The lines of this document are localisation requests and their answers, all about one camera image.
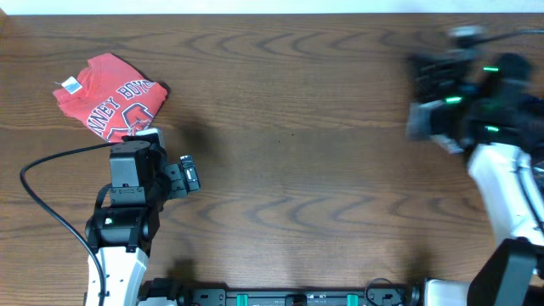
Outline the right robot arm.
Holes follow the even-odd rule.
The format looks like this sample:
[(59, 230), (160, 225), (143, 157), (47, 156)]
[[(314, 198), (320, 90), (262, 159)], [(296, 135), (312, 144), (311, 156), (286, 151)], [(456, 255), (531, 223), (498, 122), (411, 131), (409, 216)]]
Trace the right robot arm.
[(409, 59), (416, 102), (411, 139), (464, 157), (496, 239), (468, 282), (424, 282), (425, 305), (540, 305), (543, 302), (543, 102), (527, 94), (532, 64), (500, 54), (479, 82), (467, 80), (468, 50)]

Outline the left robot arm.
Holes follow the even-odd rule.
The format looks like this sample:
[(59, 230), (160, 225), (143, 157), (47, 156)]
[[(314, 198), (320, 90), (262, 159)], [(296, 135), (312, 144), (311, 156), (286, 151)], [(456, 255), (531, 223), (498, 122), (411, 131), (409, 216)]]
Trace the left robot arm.
[(95, 204), (86, 225), (91, 249), (86, 305), (136, 305), (166, 201), (201, 188), (192, 156), (167, 161), (159, 141), (110, 149), (110, 205)]

